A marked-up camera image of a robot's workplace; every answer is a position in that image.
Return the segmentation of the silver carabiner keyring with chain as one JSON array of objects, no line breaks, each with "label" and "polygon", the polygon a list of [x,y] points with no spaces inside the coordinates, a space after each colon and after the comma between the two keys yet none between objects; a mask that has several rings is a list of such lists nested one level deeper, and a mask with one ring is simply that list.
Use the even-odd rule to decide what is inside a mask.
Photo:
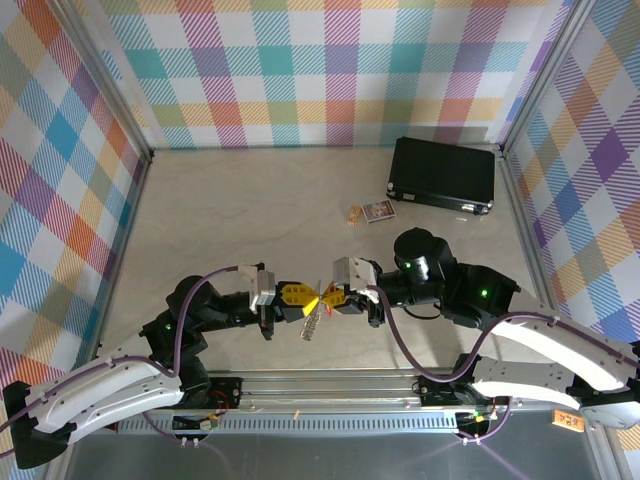
[{"label": "silver carabiner keyring with chain", "polygon": [[312,340],[312,337],[320,322],[322,312],[323,312],[321,280],[317,281],[316,291],[319,293],[319,300],[316,303],[316,305],[313,307],[311,312],[305,318],[304,324],[300,332],[300,338],[306,342],[310,342]]}]

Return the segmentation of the playing card box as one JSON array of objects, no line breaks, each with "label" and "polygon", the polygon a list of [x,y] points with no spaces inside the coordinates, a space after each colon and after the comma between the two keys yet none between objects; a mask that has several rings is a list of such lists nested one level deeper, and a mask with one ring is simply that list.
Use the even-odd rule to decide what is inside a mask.
[{"label": "playing card box", "polygon": [[395,209],[390,200],[364,204],[362,206],[362,213],[368,224],[390,220],[396,217]]}]

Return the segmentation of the black hard case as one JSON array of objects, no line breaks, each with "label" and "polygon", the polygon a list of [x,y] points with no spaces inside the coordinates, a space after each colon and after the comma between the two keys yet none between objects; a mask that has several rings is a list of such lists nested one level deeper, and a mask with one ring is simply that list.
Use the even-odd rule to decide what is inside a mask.
[{"label": "black hard case", "polygon": [[483,216],[495,200],[495,153],[401,137],[386,194],[396,201]]}]

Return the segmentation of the orange tag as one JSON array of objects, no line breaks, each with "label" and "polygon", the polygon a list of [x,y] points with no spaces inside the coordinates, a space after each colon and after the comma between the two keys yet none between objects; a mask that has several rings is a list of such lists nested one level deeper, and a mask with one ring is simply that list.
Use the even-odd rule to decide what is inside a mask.
[{"label": "orange tag", "polygon": [[553,410],[552,424],[577,433],[585,431],[585,422],[581,416],[559,409]]}]

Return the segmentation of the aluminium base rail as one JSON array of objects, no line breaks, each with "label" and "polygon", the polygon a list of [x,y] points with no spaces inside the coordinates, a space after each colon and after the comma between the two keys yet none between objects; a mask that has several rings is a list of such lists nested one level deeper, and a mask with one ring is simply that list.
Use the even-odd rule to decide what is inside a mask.
[{"label": "aluminium base rail", "polygon": [[[490,371],[487,380],[468,373],[460,380],[489,397],[505,396],[513,402],[559,405],[577,411],[600,400],[604,394],[562,367],[542,364],[540,373],[528,372],[517,379],[506,368]],[[187,393],[180,412],[230,412],[262,414],[399,413],[405,411],[451,411],[455,413],[500,411],[505,406],[426,406],[412,392],[419,373],[412,369],[311,369],[211,371],[210,377],[240,377],[243,394],[238,409],[216,410],[202,406],[208,383],[197,393]]]}]

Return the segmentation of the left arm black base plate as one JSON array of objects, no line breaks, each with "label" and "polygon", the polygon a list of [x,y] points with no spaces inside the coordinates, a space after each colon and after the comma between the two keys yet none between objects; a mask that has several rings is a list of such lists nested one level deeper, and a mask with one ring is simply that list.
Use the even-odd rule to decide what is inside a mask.
[{"label": "left arm black base plate", "polygon": [[239,408],[242,394],[242,378],[210,377],[202,406],[216,410],[235,410]]}]

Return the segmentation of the aluminium side rail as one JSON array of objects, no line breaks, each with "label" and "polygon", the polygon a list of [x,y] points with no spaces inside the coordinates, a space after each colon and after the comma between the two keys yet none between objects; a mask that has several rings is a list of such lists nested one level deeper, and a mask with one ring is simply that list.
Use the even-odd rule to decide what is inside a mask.
[{"label": "aluminium side rail", "polygon": [[525,263],[532,280],[533,291],[544,305],[557,309],[559,303],[547,274],[533,224],[530,222],[525,208],[524,197],[519,189],[515,172],[506,153],[500,155],[498,165]]},{"label": "aluminium side rail", "polygon": [[121,222],[119,223],[114,239],[115,258],[107,262],[107,279],[103,282],[99,290],[97,302],[98,316],[92,336],[92,352],[97,351],[103,342],[111,303],[113,302],[115,291],[121,277],[124,256],[132,237],[149,170],[153,164],[154,154],[155,152],[151,150],[149,155],[141,157],[139,166],[135,171],[136,176],[132,181],[128,196],[126,197],[124,209],[120,217]]}]

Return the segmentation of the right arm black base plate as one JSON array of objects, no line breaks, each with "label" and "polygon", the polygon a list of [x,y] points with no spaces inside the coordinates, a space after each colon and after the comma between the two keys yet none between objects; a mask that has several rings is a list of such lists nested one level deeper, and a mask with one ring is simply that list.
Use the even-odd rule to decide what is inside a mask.
[{"label": "right arm black base plate", "polygon": [[412,384],[412,392],[419,397],[421,405],[426,406],[464,406],[488,407],[506,406],[509,398],[505,396],[489,397],[481,394],[470,384],[453,381],[438,383],[418,376]]}]

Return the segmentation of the aluminium frame post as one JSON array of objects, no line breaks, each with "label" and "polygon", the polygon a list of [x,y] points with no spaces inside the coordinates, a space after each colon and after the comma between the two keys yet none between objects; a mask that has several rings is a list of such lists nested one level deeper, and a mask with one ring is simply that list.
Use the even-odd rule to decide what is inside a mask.
[{"label": "aluminium frame post", "polygon": [[498,125],[487,138],[507,156],[532,121],[535,110],[597,0],[547,0],[543,13],[505,94]]},{"label": "aluminium frame post", "polygon": [[71,0],[46,0],[53,14],[70,38],[77,50],[86,70],[94,80],[97,88],[105,97],[111,112],[120,122],[123,130],[138,148],[146,164],[151,164],[154,150],[149,146],[132,111],[120,92],[114,77],[111,75],[100,50],[76,11]]}]

